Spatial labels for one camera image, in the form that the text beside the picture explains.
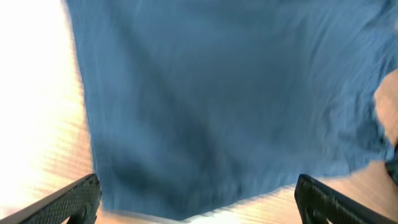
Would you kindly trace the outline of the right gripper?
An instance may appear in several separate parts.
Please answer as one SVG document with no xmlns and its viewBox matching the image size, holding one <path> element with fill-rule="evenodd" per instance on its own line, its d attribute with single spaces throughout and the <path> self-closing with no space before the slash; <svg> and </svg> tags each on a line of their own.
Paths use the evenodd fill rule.
<svg viewBox="0 0 398 224">
<path fill-rule="evenodd" d="M 397 146 L 394 149 L 394 157 L 385 163 L 385 168 L 396 185 L 398 185 L 398 151 Z"/>
</svg>

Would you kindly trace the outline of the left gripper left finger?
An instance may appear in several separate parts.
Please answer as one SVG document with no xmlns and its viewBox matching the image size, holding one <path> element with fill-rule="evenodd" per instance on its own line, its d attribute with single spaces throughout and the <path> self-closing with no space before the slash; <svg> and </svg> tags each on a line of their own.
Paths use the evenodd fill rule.
<svg viewBox="0 0 398 224">
<path fill-rule="evenodd" d="M 96 174 L 89 174 L 1 220 L 1 224 L 94 224 L 101 201 Z"/>
</svg>

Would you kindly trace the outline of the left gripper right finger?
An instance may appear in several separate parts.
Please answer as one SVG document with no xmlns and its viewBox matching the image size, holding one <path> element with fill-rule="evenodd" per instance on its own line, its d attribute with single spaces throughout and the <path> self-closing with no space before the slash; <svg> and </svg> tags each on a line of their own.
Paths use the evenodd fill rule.
<svg viewBox="0 0 398 224">
<path fill-rule="evenodd" d="M 294 197 L 303 224 L 397 224 L 309 175 L 299 175 Z"/>
</svg>

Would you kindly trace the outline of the navy blue shorts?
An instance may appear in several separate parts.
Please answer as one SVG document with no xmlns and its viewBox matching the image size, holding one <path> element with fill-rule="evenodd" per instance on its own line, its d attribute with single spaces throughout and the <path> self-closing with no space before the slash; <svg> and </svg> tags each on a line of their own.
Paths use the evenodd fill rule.
<svg viewBox="0 0 398 224">
<path fill-rule="evenodd" d="M 388 160 L 397 2 L 67 3 L 112 212 L 174 220 Z"/>
</svg>

